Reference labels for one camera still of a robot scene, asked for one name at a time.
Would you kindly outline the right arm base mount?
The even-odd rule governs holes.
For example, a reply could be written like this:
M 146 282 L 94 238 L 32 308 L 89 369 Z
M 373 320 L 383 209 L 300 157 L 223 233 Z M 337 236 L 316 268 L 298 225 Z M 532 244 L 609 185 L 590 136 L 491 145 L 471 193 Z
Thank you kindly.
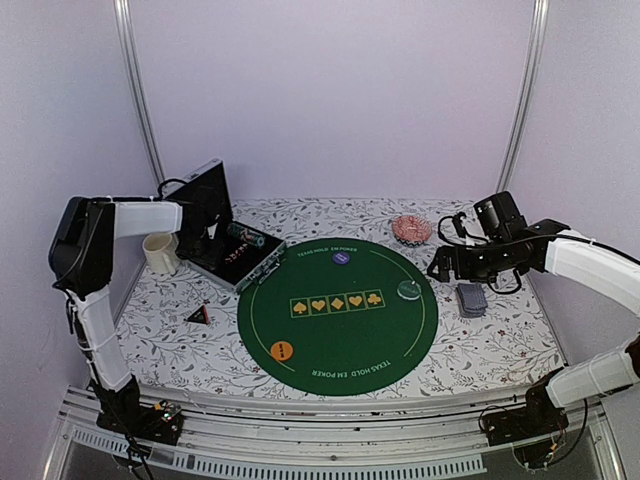
M 490 446 L 514 444 L 516 461 L 528 470 L 548 467 L 554 460 L 569 421 L 563 409 L 525 405 L 507 409 L 491 405 L 478 418 Z

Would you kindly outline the orange big blind button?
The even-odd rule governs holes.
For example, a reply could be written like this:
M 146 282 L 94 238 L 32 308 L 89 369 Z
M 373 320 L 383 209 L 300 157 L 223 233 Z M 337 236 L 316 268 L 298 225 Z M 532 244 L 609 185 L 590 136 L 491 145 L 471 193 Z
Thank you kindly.
M 292 358 L 293 353 L 293 346 L 287 341 L 277 341 L 270 348 L 271 356 L 279 362 L 288 361 Z

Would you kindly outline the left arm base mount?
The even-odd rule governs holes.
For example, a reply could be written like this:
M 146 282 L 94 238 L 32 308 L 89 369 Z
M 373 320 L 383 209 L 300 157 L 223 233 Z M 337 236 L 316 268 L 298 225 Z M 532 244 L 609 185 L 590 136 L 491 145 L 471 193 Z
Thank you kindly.
M 126 434 L 136 439 L 176 446 L 184 417 L 180 404 L 161 400 L 154 406 L 132 404 L 102 406 L 97 425 L 105 430 Z

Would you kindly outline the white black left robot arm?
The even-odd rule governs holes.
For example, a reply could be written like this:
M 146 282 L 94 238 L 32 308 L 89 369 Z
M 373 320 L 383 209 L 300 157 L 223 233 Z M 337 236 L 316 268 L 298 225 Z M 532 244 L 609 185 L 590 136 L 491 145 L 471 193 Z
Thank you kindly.
M 105 414 L 128 434 L 148 426 L 139 387 L 116 338 L 109 285 L 114 243 L 125 237 L 174 234 L 179 257 L 216 256 L 214 226 L 227 219 L 227 196 L 205 180 L 183 183 L 167 197 L 69 200 L 49 250 L 53 286 L 67 297 L 68 321 L 85 355 Z

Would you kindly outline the purple small blind button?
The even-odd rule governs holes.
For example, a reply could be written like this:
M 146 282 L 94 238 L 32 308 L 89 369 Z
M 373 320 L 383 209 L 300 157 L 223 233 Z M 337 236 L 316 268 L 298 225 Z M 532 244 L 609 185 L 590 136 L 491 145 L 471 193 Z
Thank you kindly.
M 346 265 L 350 260 L 350 254 L 345 251 L 338 251 L 332 255 L 332 261 L 337 265 Z

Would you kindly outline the green white dealer button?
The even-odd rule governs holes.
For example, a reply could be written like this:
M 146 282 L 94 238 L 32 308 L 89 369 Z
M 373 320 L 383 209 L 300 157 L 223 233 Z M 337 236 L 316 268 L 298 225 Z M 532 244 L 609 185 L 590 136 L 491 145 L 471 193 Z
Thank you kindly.
M 421 293 L 421 286 L 414 280 L 403 280 L 397 286 L 397 294 L 404 300 L 417 300 Z

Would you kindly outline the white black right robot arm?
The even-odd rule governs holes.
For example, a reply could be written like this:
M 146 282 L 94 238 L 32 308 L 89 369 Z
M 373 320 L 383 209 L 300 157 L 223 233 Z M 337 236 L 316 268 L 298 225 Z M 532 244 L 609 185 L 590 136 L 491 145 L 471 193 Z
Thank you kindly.
M 544 219 L 528 224 L 508 191 L 474 206 L 484 238 L 477 244 L 445 242 L 428 266 L 439 281 L 469 280 L 491 284 L 499 273 L 521 277 L 531 270 L 567 278 L 639 312 L 639 262 L 608 245 L 587 238 L 568 225 Z M 556 411 L 595 395 L 608 395 L 639 381 L 639 340 L 551 372 L 526 393 L 517 427 L 537 436 L 552 424 Z

